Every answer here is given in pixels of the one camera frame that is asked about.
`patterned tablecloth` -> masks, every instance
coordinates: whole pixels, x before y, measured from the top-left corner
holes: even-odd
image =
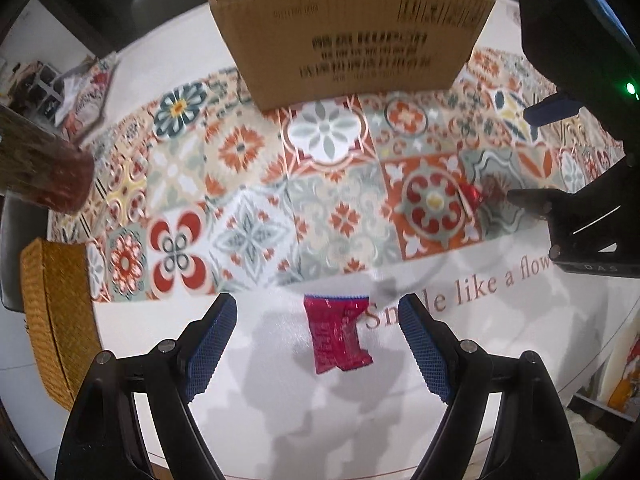
[[[578,191],[622,158],[521,56],[476,50],[451,89],[260,113],[235,69],[175,88],[92,141],[94,188],[50,239],[85,242],[95,301],[179,300],[359,272],[531,226],[506,192]],[[487,200],[466,215],[459,183]]]

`blue gripper pad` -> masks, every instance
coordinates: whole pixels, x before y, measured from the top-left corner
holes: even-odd
[[[213,377],[222,352],[236,326],[238,319],[236,300],[226,295],[218,312],[211,319],[207,319],[207,315],[200,322],[209,321],[209,327],[204,327],[208,330],[187,362],[184,391],[187,402],[191,402],[197,394],[203,393]]]
[[[406,297],[398,303],[398,322],[429,391],[448,404],[453,391],[447,364]]]

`wicker basket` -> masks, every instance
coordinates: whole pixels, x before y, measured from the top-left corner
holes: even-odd
[[[47,393],[71,410],[100,339],[85,246],[34,240],[20,255],[24,313]]]

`white table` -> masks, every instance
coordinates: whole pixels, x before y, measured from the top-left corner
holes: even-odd
[[[497,0],[479,46],[522,54],[513,8],[513,2]],[[162,91],[232,64],[208,7],[193,9],[120,53],[104,123],[120,120]],[[640,282],[565,274],[553,266],[542,270],[540,258],[548,247],[541,223],[393,267],[236,294],[236,330],[206,393],[191,404],[222,471],[239,479],[409,478],[445,407],[428,392],[394,322],[392,307],[406,292],[426,289],[432,312],[435,296],[445,296],[446,308],[435,315],[460,339],[472,338],[497,354],[539,352],[568,401],[633,319]],[[476,300],[471,285],[467,302],[464,280],[473,274],[484,280],[487,296]],[[492,276],[494,294],[486,290]],[[460,301],[456,280],[463,284]],[[373,365],[315,375],[302,308],[308,293],[368,295],[376,303],[358,326]],[[164,338],[178,337],[211,301],[96,304],[102,344],[118,357],[147,352]],[[136,395],[136,402],[151,460],[166,465],[146,397]],[[498,404],[499,396],[491,396],[479,456],[488,448]]]

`glass jar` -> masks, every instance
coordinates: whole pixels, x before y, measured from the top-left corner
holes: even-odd
[[[94,158],[0,105],[0,193],[72,214],[86,201]]]

